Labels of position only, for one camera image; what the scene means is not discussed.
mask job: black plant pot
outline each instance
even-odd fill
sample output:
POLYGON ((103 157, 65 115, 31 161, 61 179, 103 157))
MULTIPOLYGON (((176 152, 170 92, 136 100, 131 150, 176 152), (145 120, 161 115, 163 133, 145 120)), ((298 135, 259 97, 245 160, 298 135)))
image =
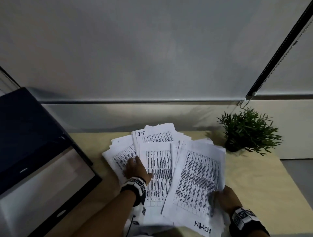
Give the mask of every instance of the black plant pot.
POLYGON ((234 147, 233 144, 230 144, 229 139, 227 139, 225 143, 225 148, 230 152, 236 152, 242 149, 242 148, 234 147))

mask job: stack of papers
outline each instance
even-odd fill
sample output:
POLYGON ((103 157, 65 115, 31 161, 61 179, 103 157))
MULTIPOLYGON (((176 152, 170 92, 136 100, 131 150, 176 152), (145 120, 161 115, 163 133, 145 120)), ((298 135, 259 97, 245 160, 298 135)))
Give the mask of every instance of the stack of papers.
POLYGON ((172 123, 146 126, 112 140, 103 154, 120 183, 136 155, 153 178, 146 189, 145 226, 186 226, 203 236, 220 236, 223 213, 213 192, 223 190, 225 149, 209 138, 192 141, 172 123))

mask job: right hand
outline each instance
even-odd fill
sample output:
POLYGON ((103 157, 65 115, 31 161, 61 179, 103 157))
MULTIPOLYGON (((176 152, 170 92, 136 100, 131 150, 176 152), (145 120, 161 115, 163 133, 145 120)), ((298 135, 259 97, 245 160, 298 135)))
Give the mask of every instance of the right hand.
POLYGON ((138 156, 135 157, 135 161, 134 158, 128 159, 124 174, 127 179, 131 177, 142 177, 146 181, 146 185, 148 185, 152 179, 152 174, 147 173, 138 156))
POLYGON ((235 192, 226 185, 223 191, 216 192, 215 195, 221 208, 228 215, 231 215, 238 207, 242 207, 242 204, 235 192))

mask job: wrist strap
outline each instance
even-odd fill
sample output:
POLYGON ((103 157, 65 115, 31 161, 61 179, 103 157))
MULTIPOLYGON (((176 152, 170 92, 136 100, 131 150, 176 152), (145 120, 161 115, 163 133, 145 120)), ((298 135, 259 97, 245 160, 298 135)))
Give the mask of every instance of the wrist strap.
POLYGON ((127 180, 121 188, 121 192, 131 190, 136 194, 136 201, 133 207, 138 206, 140 203, 145 204, 146 199, 146 181, 141 177, 131 177, 127 180))
POLYGON ((254 230, 261 230, 269 236, 266 228, 251 210, 242 207, 236 209, 230 221, 229 232, 232 237, 246 237, 254 230))

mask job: left hand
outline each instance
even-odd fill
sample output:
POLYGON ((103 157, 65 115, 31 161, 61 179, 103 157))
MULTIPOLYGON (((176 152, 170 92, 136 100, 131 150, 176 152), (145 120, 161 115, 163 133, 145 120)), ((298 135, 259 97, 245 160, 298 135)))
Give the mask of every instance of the left hand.
POLYGON ((146 185, 150 183, 153 174, 148 174, 145 167, 141 163, 141 160, 138 156, 134 158, 128 159, 128 162, 126 164, 126 169, 124 170, 124 174, 127 179, 130 179, 131 177, 142 177, 146 181, 146 185))

